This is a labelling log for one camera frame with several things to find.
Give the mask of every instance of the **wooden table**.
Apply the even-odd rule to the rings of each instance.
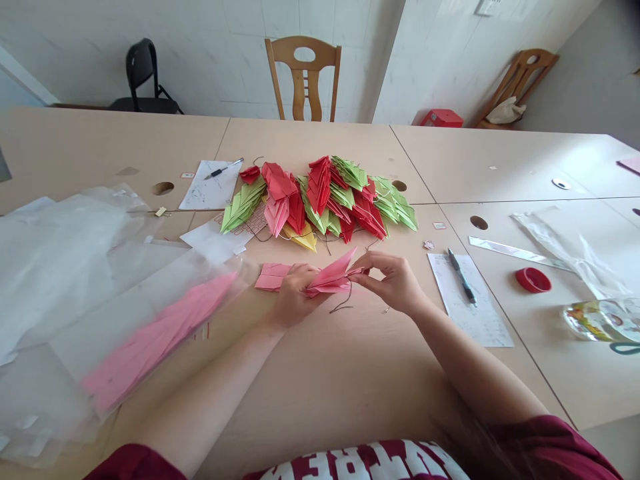
[[[472,235],[544,254],[509,216],[552,205],[565,212],[630,290],[640,292],[640,229],[600,200],[441,207],[575,426],[585,429],[640,414],[640,383],[631,380],[640,378],[637,356],[618,355],[606,343],[577,340],[560,317],[562,305],[593,298],[578,276],[468,244]],[[472,215],[486,220],[489,228],[474,227]],[[516,282],[514,272],[531,266],[550,278],[550,292],[530,294]]]
[[[302,174],[308,162],[336,154],[360,163],[370,174],[403,182],[408,200],[416,205],[420,230],[414,233],[392,226],[390,240],[372,248],[410,258],[421,285],[441,307],[422,243],[432,240],[434,252],[447,247],[456,253],[468,251],[495,295],[496,309],[515,343],[512,349],[491,352],[553,414],[586,429],[597,447],[615,445],[612,460],[629,472],[629,478],[640,471],[633,448],[635,442],[640,444],[640,434],[629,427],[638,425],[640,417],[632,417],[631,424],[606,423],[638,413],[634,399],[640,387],[626,382],[625,390],[616,389],[621,372],[637,377],[633,357],[612,354],[606,345],[566,337],[557,314],[560,305],[591,298],[590,293],[574,275],[545,267],[541,269],[554,283],[552,292],[530,295],[519,291],[511,275],[532,264],[470,247],[467,242],[467,235],[474,235],[536,250],[508,214],[559,205],[575,216],[602,258],[618,273],[629,276],[638,265],[633,262],[638,255],[633,248],[640,217],[632,209],[640,208],[639,199],[633,198],[640,193],[634,194],[635,176],[620,167],[612,170],[602,153],[612,155],[614,161],[632,154],[628,147],[597,135],[419,127],[392,130],[386,125],[228,121],[62,109],[16,109],[8,118],[11,124],[0,130],[0,145],[14,180],[0,183],[0,213],[42,195],[60,200],[87,187],[122,181],[151,208],[176,209],[191,182],[179,179],[180,173],[195,171],[203,159],[244,157],[252,161],[264,156],[258,165],[274,161]],[[595,154],[590,157],[591,174],[578,169],[579,145],[591,145],[601,152],[596,160]],[[555,177],[569,182],[572,189],[558,189],[551,183]],[[604,194],[611,192],[607,189],[612,179],[622,185],[614,191],[619,195],[590,199],[608,196]],[[162,196],[150,193],[162,181],[174,183],[174,190]],[[428,205],[434,197],[452,205]],[[498,203],[466,203],[479,201]],[[164,219],[156,237],[175,241],[214,214],[173,213]],[[472,226],[472,215],[482,216],[488,230]],[[447,229],[436,230],[433,222],[443,222]],[[359,246],[358,255],[374,240],[365,232],[356,232],[353,245]],[[245,257],[257,275],[264,261],[306,261],[322,267],[350,248],[342,241],[328,246],[331,255],[322,242],[318,242],[318,254],[313,254],[282,239],[252,240]],[[638,290],[638,280],[628,280]],[[437,421],[454,436],[464,437],[470,424],[467,413],[412,322],[393,310],[383,313],[382,301],[357,286],[348,303],[353,309],[328,314],[341,297],[328,300],[280,342],[199,477],[238,478],[246,471],[310,451],[380,438],[434,439],[446,444]],[[62,456],[46,471],[0,462],[0,477],[76,478],[86,474],[98,459],[128,441],[154,406],[232,345],[274,299],[273,293],[248,288],[212,318],[209,339],[188,341],[140,385],[105,424],[96,444]]]
[[[153,211],[175,210],[200,160],[214,160],[228,118],[16,108],[0,147],[13,178],[0,183],[0,214],[36,198],[128,184]]]
[[[640,153],[607,135],[395,125],[393,131],[438,203],[640,196],[640,176],[615,164]],[[555,178],[571,189],[556,187]]]

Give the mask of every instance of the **white lettering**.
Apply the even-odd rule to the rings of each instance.
[[[295,480],[291,462],[281,463],[275,468],[267,470],[260,480]]]
[[[420,443],[424,445],[426,448],[431,449],[432,452],[434,452],[438,457],[440,457],[441,460],[444,461],[445,470],[453,480],[469,480],[469,477],[464,472],[464,470],[460,468],[460,465],[458,465],[456,461],[452,459],[447,452],[442,450],[442,448],[440,448],[438,444],[425,443],[425,442],[420,442]]]
[[[419,473],[430,473],[431,475],[442,475],[446,477],[447,474],[442,470],[442,467],[436,463],[431,456],[422,450],[418,445],[409,440],[403,440],[405,443],[405,450],[407,456],[405,462],[412,475],[418,475]]]
[[[371,477],[373,480],[401,480],[409,478],[409,472],[402,463],[402,459],[397,455],[389,458],[387,451],[378,442],[369,445],[378,457],[379,465],[372,465]]]
[[[371,478],[365,463],[358,455],[357,448],[331,450],[331,454],[335,457],[335,472],[339,480],[369,480]],[[353,472],[349,471],[349,465],[352,466]]]
[[[329,471],[329,460],[327,460],[326,452],[314,453],[313,455],[308,455],[304,458],[309,458],[309,467],[318,469],[318,474],[305,475],[302,477],[302,480],[333,480],[331,472]]]

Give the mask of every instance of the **shirt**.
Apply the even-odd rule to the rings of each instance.
[[[598,450],[568,424],[543,415],[516,425],[489,429],[520,478],[622,480]],[[467,474],[435,443],[388,440],[318,452],[243,480],[468,480]],[[85,480],[186,480],[160,454],[143,445],[120,447]]]

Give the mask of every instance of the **small red box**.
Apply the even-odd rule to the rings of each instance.
[[[465,121],[453,110],[432,109],[420,124],[423,127],[462,128]]]

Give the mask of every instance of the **pen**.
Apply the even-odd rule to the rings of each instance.
[[[224,170],[228,169],[229,167],[234,166],[236,163],[240,163],[240,162],[242,162],[242,160],[244,160],[244,158],[241,158],[240,160],[236,160],[236,161],[235,161],[235,162],[233,162],[232,164],[227,165],[226,167],[224,167],[223,169],[218,169],[218,170],[216,170],[216,171],[214,171],[214,172],[211,172],[210,174],[208,174],[208,175],[205,177],[205,180],[206,180],[206,179],[210,179],[210,178],[217,177],[217,176],[218,176],[218,175],[220,175]]]
[[[453,254],[451,249],[448,249],[448,250],[449,250],[449,261],[451,262],[455,272],[458,274],[458,278],[460,279],[460,282],[462,282],[462,288],[464,288],[465,293],[467,294],[467,298],[473,304],[474,307],[478,308],[478,302],[476,302],[475,297],[473,296],[473,292],[471,291],[471,287],[469,286],[467,279],[465,278],[465,274],[462,273],[462,270],[460,270],[460,264],[458,263],[458,260],[455,259],[455,255]]]

